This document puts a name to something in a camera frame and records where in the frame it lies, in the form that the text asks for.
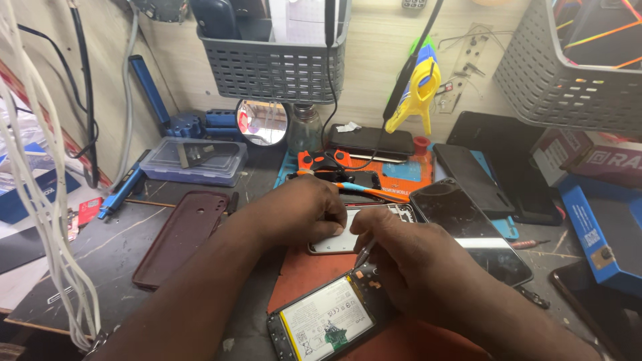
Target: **maroon phone case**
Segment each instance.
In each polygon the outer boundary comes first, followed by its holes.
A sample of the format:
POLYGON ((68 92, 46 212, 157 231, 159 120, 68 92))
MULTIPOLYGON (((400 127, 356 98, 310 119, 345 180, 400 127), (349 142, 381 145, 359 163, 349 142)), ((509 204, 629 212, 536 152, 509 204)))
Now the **maroon phone case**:
POLYGON ((160 287, 215 232, 228 202, 223 193, 187 192, 138 264, 132 282, 152 290, 160 287))

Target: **qr code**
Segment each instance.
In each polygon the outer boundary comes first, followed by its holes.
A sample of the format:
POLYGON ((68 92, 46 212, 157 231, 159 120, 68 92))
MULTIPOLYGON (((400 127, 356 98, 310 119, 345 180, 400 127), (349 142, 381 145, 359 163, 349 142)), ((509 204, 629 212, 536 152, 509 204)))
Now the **qr code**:
POLYGON ((299 344, 302 344, 307 340, 308 340, 308 336, 306 336, 306 332, 304 330, 297 332, 297 341, 299 342, 299 344))
POLYGON ((597 241, 600 240, 600 235, 598 234, 598 231, 593 229, 591 232, 588 232, 584 236, 584 241, 586 242, 586 247, 590 247, 594 245, 597 241))

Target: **round mirror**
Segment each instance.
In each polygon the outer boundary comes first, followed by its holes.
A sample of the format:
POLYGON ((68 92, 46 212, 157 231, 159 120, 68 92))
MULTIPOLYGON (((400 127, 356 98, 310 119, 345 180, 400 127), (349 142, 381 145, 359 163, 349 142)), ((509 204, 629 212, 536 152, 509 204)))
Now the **round mirror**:
POLYGON ((285 138, 288 113, 275 101, 241 100, 236 106, 236 126, 253 144, 271 146, 285 138))

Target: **clear plastic box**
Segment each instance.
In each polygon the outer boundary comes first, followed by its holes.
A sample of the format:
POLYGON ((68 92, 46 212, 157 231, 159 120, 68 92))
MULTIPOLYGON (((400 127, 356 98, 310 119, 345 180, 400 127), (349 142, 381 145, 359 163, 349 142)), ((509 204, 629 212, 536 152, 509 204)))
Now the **clear plastic box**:
POLYGON ((141 162, 141 169, 149 178, 227 187, 236 185, 241 177, 240 171, 245 167, 248 157, 245 143, 234 143, 239 146, 239 151, 231 157, 212 157, 203 164, 186 169, 180 167, 177 149, 179 143, 217 144, 230 142, 164 137, 156 149, 152 150, 141 162))

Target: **glass bottle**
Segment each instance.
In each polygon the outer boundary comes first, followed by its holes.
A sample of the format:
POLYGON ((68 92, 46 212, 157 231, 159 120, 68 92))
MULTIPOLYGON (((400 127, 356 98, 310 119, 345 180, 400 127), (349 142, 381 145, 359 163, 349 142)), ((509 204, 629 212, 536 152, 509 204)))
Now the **glass bottle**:
POLYGON ((288 146, 293 155, 299 152, 319 152, 321 147, 321 117, 310 104, 295 104, 294 117, 288 131, 288 146))

